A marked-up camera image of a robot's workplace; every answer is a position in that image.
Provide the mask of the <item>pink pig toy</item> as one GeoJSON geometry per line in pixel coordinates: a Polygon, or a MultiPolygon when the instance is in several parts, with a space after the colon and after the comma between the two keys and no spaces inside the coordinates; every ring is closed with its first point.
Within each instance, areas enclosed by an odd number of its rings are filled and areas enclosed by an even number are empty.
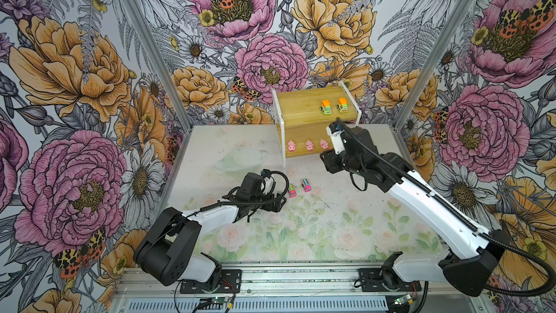
{"type": "Polygon", "coordinates": [[[296,150],[296,143],[293,140],[289,140],[289,142],[287,143],[287,149],[290,153],[295,152],[296,150]]]}
{"type": "Polygon", "coordinates": [[[320,142],[319,142],[319,145],[321,146],[321,149],[323,151],[327,151],[327,150],[330,149],[329,142],[325,139],[321,139],[320,142]]]}
{"type": "Polygon", "coordinates": [[[306,150],[308,152],[314,152],[315,144],[314,144],[313,141],[311,141],[310,139],[307,139],[306,142],[305,142],[305,145],[306,145],[306,150]]]}

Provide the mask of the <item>pink car green roof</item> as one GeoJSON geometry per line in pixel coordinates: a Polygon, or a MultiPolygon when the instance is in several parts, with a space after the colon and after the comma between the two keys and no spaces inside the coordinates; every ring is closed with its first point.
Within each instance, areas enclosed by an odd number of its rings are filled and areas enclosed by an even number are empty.
{"type": "Polygon", "coordinates": [[[290,197],[290,198],[295,198],[295,197],[297,197],[297,192],[296,192],[295,187],[294,187],[293,184],[290,184],[290,185],[288,186],[288,194],[289,194],[289,197],[290,197]]]}

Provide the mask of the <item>orange car green base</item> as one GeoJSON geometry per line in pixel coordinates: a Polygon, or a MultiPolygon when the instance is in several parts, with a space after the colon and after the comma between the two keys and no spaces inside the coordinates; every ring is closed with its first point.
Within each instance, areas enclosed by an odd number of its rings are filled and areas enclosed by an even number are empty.
{"type": "Polygon", "coordinates": [[[323,100],[321,102],[320,110],[324,115],[331,115],[332,114],[332,106],[329,100],[323,100]]]}
{"type": "Polygon", "coordinates": [[[338,104],[337,104],[337,109],[340,113],[347,113],[348,111],[348,105],[347,105],[347,99],[346,98],[339,98],[338,100],[338,104]]]}

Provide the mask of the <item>pink car blue roof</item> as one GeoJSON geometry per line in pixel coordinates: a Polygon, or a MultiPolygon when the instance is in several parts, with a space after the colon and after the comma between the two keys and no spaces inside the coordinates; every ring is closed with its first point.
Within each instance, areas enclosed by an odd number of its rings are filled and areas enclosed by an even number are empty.
{"type": "Polygon", "coordinates": [[[302,179],[302,187],[306,193],[312,191],[311,185],[307,179],[302,179]]]}

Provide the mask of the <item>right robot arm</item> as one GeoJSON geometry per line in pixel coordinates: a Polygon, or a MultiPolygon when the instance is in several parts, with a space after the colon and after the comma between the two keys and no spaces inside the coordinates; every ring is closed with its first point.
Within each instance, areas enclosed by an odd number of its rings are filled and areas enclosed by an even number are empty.
{"type": "Polygon", "coordinates": [[[393,253],[382,265],[388,287],[399,282],[437,281],[471,297],[486,290],[488,281],[504,255],[501,236],[476,223],[438,194],[396,153],[378,152],[369,131],[349,128],[337,119],[326,128],[331,149],[320,157],[328,172],[349,172],[362,177],[410,208],[445,242],[437,256],[393,253]]]}

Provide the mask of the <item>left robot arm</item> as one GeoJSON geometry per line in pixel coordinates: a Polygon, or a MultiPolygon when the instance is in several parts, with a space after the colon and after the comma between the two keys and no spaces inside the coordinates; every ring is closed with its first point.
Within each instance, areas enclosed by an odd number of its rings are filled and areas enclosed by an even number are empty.
{"type": "Polygon", "coordinates": [[[202,236],[232,225],[257,211],[278,213],[287,201],[290,182],[280,171],[249,172],[238,187],[214,204],[191,211],[168,207],[161,212],[133,254],[134,263],[160,284],[187,282],[203,291],[226,283],[222,265],[207,254],[195,255],[202,236]]]}

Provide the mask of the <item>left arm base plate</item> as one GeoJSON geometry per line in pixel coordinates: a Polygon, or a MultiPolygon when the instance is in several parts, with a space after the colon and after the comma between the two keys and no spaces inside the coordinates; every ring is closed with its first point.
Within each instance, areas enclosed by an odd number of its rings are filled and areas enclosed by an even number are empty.
{"type": "Polygon", "coordinates": [[[181,294],[239,294],[242,284],[242,270],[221,270],[205,283],[182,281],[181,294]]]}

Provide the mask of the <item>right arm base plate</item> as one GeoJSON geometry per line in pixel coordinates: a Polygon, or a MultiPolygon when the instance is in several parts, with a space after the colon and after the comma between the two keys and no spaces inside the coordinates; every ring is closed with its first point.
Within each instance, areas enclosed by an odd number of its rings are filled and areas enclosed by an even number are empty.
{"type": "Polygon", "coordinates": [[[358,278],[354,282],[355,288],[363,292],[405,292],[415,293],[421,291],[418,281],[403,282],[394,272],[384,273],[381,268],[368,267],[358,269],[358,278]]]}

